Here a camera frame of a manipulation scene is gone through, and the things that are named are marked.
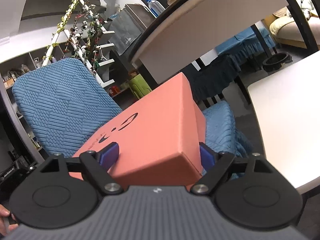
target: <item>finger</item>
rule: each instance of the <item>finger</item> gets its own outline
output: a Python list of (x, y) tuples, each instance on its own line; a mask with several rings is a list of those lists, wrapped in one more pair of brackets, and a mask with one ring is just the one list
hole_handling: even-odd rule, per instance
[(15, 230), (19, 225), (18, 224), (12, 224), (8, 226), (9, 231)]
[(7, 230), (5, 228), (5, 225), (4, 225), (4, 221), (3, 221), (3, 218), (0, 217), (0, 233), (3, 235), (3, 236), (6, 236), (7, 235)]
[(10, 211), (7, 210), (3, 205), (0, 205), (0, 215), (3, 217), (8, 217), (10, 215)]

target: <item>blanket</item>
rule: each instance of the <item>blanket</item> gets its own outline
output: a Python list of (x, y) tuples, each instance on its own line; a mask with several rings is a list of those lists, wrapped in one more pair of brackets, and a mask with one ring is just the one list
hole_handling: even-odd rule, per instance
[[(304, 16), (307, 20), (310, 19), (312, 15), (317, 16), (317, 11), (315, 10), (315, 7), (311, 0), (296, 0), (298, 5), (300, 6)], [(292, 15), (290, 11), (287, 9), (286, 16), (280, 17), (276, 19), (273, 23), (271, 23), (269, 30), (272, 33), (273, 36), (276, 36), (278, 31), (285, 25), (294, 22), (294, 19), (292, 18)]]

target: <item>water bottle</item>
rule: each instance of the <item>water bottle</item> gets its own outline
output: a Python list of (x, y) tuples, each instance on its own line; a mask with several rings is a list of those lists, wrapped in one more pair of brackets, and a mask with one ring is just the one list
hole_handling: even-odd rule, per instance
[(146, 0), (146, 2), (148, 3), (150, 11), (156, 17), (158, 17), (165, 10), (165, 8), (161, 5), (161, 3), (159, 3), (156, 0)]

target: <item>bottle label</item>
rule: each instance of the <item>bottle label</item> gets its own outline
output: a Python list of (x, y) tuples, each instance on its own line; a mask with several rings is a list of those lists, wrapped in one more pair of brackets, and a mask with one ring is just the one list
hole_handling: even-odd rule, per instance
[(152, 8), (150, 8), (150, 11), (152, 11), (152, 13), (153, 13), (156, 17), (159, 16), (159, 15), (155, 12), (155, 10), (153, 10)]

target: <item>pink box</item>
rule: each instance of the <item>pink box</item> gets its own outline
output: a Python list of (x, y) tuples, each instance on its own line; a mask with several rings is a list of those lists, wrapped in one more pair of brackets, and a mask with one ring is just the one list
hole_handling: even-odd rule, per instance
[(108, 172), (124, 188), (187, 186), (201, 178), (204, 138), (205, 118), (180, 73), (103, 125), (73, 157), (117, 142), (119, 159)]

